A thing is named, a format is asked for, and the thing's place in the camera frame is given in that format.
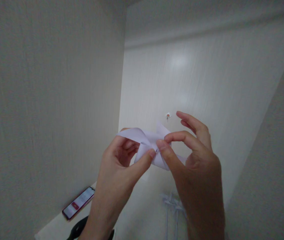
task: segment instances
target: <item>wall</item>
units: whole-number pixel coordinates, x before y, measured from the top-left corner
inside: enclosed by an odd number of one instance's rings
[[[149,1],[129,7],[126,27],[142,21],[132,14],[139,8],[144,15],[161,16],[162,12],[153,8],[145,10],[145,3]],[[161,23],[159,32],[165,32],[165,18],[158,18],[154,21]],[[175,21],[183,22],[183,16],[180,18]],[[227,207],[283,71],[284,15],[127,46],[119,129],[136,126],[155,130],[157,120],[171,131],[186,129],[175,116],[177,110],[203,121],[222,164]],[[174,115],[168,122],[167,112]],[[180,155],[189,154],[181,143],[173,148]],[[171,175],[161,169],[151,168],[145,179],[148,177],[163,184],[164,190],[174,189]]]
[[[229,239],[284,239],[284,73],[227,212]]]
[[[32,239],[96,181],[125,15],[121,1],[0,1],[0,239]]]

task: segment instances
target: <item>folded paper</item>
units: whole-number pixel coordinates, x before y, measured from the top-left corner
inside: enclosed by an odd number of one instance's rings
[[[152,164],[169,171],[170,169],[165,160],[162,158],[156,145],[156,140],[164,139],[164,137],[169,133],[169,130],[167,130],[160,122],[157,122],[156,133],[145,131],[140,128],[130,128],[119,132],[117,135],[140,143],[134,162],[137,162],[148,150],[153,148],[156,152],[156,156],[153,159]],[[179,155],[177,155],[177,157],[183,163],[186,160],[184,157]]]

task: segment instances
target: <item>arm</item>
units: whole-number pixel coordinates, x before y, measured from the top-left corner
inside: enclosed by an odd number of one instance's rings
[[[193,116],[177,112],[182,125],[191,129],[158,140],[157,146],[169,166],[188,219],[189,239],[224,239],[224,207],[221,164],[213,153],[208,128]],[[183,141],[192,150],[184,166],[169,143]]]
[[[136,182],[150,167],[156,154],[151,149],[130,166],[138,147],[138,143],[116,136],[104,151],[91,211],[79,240],[109,238]]]

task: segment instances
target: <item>white cable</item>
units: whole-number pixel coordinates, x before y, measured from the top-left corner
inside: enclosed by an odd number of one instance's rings
[[[163,202],[166,204],[166,232],[165,232],[165,240],[168,240],[168,221],[169,221],[169,205],[174,207],[175,217],[175,240],[178,239],[178,227],[179,227],[179,211],[183,212],[186,217],[185,209],[183,208],[182,202],[176,199],[172,199],[172,193],[170,196],[162,194]]]

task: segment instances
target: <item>phone screen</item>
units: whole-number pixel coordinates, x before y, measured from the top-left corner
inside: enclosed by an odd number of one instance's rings
[[[70,205],[68,205],[63,211],[63,215],[67,220],[70,220],[72,217],[78,213],[82,207],[84,207],[94,196],[95,190],[91,187],[88,187],[81,195],[79,195]]]

